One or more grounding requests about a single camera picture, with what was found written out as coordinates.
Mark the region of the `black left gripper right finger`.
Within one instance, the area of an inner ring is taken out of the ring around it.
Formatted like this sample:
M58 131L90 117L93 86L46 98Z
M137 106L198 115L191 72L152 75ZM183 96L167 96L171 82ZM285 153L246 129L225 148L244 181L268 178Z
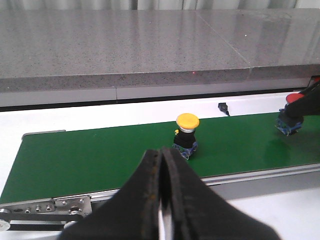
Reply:
M320 114L320 84L314 83L306 89L286 97L284 112L292 118Z

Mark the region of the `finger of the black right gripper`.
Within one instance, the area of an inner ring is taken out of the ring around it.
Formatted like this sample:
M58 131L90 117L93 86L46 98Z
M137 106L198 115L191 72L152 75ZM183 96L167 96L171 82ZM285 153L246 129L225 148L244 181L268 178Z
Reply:
M210 189L175 148L162 148L161 197L170 206L175 240L278 240L270 226Z

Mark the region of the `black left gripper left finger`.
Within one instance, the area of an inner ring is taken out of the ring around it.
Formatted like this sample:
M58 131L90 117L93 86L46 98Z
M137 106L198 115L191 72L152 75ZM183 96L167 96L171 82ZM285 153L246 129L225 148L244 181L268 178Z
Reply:
M147 150L121 189L89 216L66 227L60 240L159 239L159 179L162 154Z

